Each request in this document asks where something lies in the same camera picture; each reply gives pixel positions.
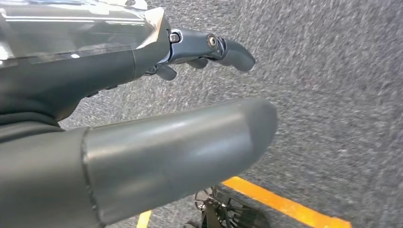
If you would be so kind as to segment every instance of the transparent plastic shell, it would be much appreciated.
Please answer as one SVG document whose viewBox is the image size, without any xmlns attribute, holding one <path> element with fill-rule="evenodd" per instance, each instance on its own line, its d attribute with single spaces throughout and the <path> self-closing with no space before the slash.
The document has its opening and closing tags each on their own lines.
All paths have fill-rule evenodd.
<svg viewBox="0 0 403 228">
<path fill-rule="evenodd" d="M 157 41 L 163 13 L 95 0 L 1 0 L 0 65 L 142 48 Z"/>
</svg>

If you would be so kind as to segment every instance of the gray carpet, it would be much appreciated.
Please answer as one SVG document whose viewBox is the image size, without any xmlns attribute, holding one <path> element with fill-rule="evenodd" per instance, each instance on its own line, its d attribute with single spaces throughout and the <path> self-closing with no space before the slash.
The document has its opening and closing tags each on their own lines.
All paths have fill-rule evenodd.
<svg viewBox="0 0 403 228">
<path fill-rule="evenodd" d="M 403 227 L 403 3 L 394 0 L 152 0 L 173 27 L 213 31 L 257 58 L 250 74 L 175 67 L 84 99 L 63 127 L 96 126 L 240 97 L 278 108 L 270 151 L 241 177 L 355 228 Z M 263 208 L 275 228 L 306 227 Z M 153 211 L 179 228 L 191 198 Z M 112 228 L 133 228 L 128 219 Z"/>
</svg>

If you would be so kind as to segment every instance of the yellow line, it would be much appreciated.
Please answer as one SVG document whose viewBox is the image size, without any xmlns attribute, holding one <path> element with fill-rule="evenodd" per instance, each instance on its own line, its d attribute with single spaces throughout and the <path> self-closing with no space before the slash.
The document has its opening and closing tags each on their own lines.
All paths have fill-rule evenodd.
<svg viewBox="0 0 403 228">
<path fill-rule="evenodd" d="M 299 222 L 313 228 L 352 228 L 351 223 L 336 217 L 323 215 L 315 210 L 274 194 L 242 178 L 233 177 L 223 182 L 224 185 L 249 196 L 271 208 L 274 208 Z"/>
<path fill-rule="evenodd" d="M 141 213 L 136 228 L 147 228 L 150 216 L 151 216 L 150 210 Z"/>
</svg>

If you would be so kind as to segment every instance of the robotic arm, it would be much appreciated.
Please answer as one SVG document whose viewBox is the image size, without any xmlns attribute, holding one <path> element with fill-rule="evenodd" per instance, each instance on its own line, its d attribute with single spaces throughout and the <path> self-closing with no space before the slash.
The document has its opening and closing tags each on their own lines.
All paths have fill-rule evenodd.
<svg viewBox="0 0 403 228">
<path fill-rule="evenodd" d="M 163 9 L 82 0 L 0 2 L 0 227 L 103 227 L 247 169 L 272 141 L 275 108 L 243 99 L 97 128 L 62 130 L 80 100 L 252 55 L 212 33 L 172 29 Z"/>
</svg>

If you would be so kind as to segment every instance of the robotic finger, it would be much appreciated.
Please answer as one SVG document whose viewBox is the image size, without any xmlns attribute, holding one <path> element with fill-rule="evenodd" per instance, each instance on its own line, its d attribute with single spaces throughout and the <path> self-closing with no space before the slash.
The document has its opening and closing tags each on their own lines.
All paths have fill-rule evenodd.
<svg viewBox="0 0 403 228">
<path fill-rule="evenodd" d="M 218 37 L 209 32 L 190 29 L 172 29 L 170 31 L 170 53 L 166 61 L 159 63 L 148 72 L 158 74 L 165 80 L 172 80 L 176 72 L 169 64 L 187 63 L 201 69 L 208 60 L 223 66 L 234 66 L 237 70 L 248 72 L 256 63 L 252 54 L 238 42 Z"/>
</svg>

